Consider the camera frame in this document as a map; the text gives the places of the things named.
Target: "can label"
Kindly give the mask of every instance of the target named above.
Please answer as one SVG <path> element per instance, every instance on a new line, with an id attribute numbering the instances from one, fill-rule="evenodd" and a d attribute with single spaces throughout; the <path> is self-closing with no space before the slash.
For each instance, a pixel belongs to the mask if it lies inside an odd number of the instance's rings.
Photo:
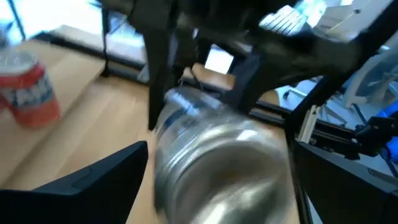
<path id="1" fill-rule="evenodd" d="M 40 106 L 53 98 L 53 90 L 46 74 L 40 77 L 28 88 L 0 90 L 7 103 L 15 109 L 24 109 Z"/>

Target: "blue object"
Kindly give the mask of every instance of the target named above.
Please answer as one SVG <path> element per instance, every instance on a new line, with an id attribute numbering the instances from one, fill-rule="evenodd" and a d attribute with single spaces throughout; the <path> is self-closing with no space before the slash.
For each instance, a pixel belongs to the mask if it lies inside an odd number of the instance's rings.
<path id="1" fill-rule="evenodd" d="M 383 117 L 387 118 L 393 113 L 398 111 L 398 100 L 390 104 L 387 108 L 384 108 L 380 113 L 378 113 L 376 116 L 378 117 Z M 391 141 L 389 141 L 387 144 L 387 150 L 389 151 L 389 157 L 390 160 L 398 164 L 398 137 L 392 137 Z"/>

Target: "red can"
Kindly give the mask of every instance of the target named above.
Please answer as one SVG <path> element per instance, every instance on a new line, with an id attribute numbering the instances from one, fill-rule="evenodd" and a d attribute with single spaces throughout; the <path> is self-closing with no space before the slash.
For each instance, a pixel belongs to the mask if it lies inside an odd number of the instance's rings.
<path id="1" fill-rule="evenodd" d="M 18 123 L 31 128 L 60 117 L 58 101 L 44 66 L 27 52 L 0 53 L 1 104 L 10 109 Z"/>

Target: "silver lid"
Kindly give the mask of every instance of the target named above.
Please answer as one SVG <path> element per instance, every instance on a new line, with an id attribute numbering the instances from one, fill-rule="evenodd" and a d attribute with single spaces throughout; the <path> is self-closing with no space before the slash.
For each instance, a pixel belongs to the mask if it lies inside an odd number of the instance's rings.
<path id="1" fill-rule="evenodd" d="M 0 51 L 0 77 L 16 77 L 28 72 L 37 59 L 28 52 Z"/>

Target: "wooden surface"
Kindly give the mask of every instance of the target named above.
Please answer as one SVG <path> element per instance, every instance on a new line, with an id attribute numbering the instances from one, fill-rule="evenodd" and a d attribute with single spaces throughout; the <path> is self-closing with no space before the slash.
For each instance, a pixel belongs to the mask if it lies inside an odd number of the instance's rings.
<path id="1" fill-rule="evenodd" d="M 147 93 L 147 87 L 118 78 L 97 79 L 4 186 L 33 189 L 136 141 L 146 140 L 149 144 L 147 169 L 127 223 L 158 224 L 152 208 L 154 137 L 147 130 Z M 271 101 L 277 99 L 273 94 L 267 96 Z M 264 128 L 271 129 L 276 139 L 285 142 L 282 129 L 266 125 Z M 286 222 L 289 224 L 299 222 L 293 202 L 292 198 Z"/>
<path id="2" fill-rule="evenodd" d="M 100 74 L 104 64 L 87 55 L 33 40 L 16 49 L 33 53 L 45 65 L 62 116 Z M 23 128 L 8 110 L 0 111 L 0 186 L 55 126 L 56 123 L 40 129 Z"/>

